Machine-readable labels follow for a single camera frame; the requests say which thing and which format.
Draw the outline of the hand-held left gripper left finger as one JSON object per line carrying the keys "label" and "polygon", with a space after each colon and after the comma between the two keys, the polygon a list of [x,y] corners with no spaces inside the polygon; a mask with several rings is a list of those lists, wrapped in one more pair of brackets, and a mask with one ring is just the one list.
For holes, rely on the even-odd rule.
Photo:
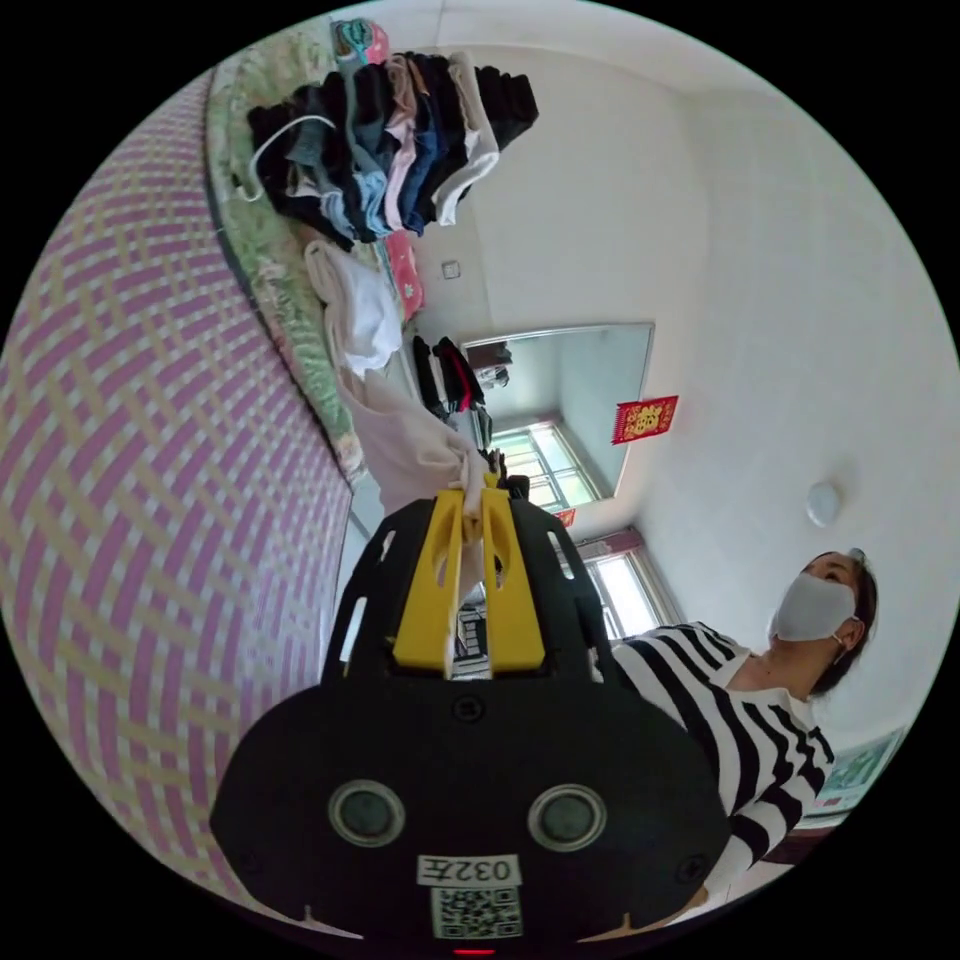
{"label": "hand-held left gripper left finger", "polygon": [[459,610],[464,492],[443,490],[431,504],[410,589],[393,643],[406,671],[452,676],[453,636]]}

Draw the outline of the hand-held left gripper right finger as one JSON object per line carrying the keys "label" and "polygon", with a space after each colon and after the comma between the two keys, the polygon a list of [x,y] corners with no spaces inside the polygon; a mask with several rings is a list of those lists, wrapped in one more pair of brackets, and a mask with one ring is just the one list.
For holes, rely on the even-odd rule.
{"label": "hand-held left gripper right finger", "polygon": [[534,674],[545,649],[508,492],[491,472],[481,494],[486,637],[493,678]]}

